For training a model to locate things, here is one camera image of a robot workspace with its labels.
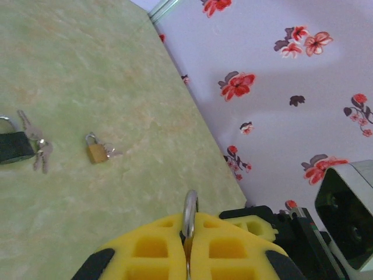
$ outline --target black padlock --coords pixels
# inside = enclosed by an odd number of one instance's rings
[[[11,124],[15,132],[0,134],[0,165],[30,159],[35,155],[29,139],[23,131],[18,131],[17,125],[5,115],[0,120]]]

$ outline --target green marble surface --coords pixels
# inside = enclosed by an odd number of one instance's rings
[[[191,188],[203,212],[243,206],[145,11],[2,1],[0,23],[0,113],[23,109],[54,145],[47,175],[0,166],[1,279],[69,279],[104,242],[181,212]],[[92,165],[90,131],[124,155]]]

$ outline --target yellow plastic object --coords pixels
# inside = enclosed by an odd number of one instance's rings
[[[265,255],[279,246],[225,220],[197,213],[191,254],[193,280],[278,280]]]
[[[279,233],[277,229],[272,228],[272,225],[269,222],[255,215],[225,219],[224,221],[230,222],[233,225],[270,242],[274,242],[276,240],[275,234]]]
[[[182,214],[141,226],[101,246],[115,250],[100,280],[186,280]]]

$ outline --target padlock shackle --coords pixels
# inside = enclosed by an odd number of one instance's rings
[[[7,121],[8,123],[10,123],[14,131],[18,132],[18,125],[14,121],[12,121],[9,117],[7,117],[6,115],[0,115],[0,120]]]
[[[100,143],[100,140],[98,140],[98,138],[95,136],[95,134],[93,132],[90,132],[86,135],[86,143],[87,143],[87,146],[89,146],[89,143],[88,143],[88,139],[89,138],[93,138],[93,141],[95,144],[99,144]]]

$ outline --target small brass padlock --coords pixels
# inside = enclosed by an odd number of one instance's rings
[[[89,138],[93,138],[94,143],[89,144]],[[109,158],[103,144],[97,139],[97,137],[90,132],[86,135],[87,152],[88,157],[92,163],[106,162]]]
[[[35,155],[29,139],[23,131],[18,131],[15,122],[9,117],[0,115],[0,120],[5,120],[15,132],[0,134],[0,165],[30,159]]]

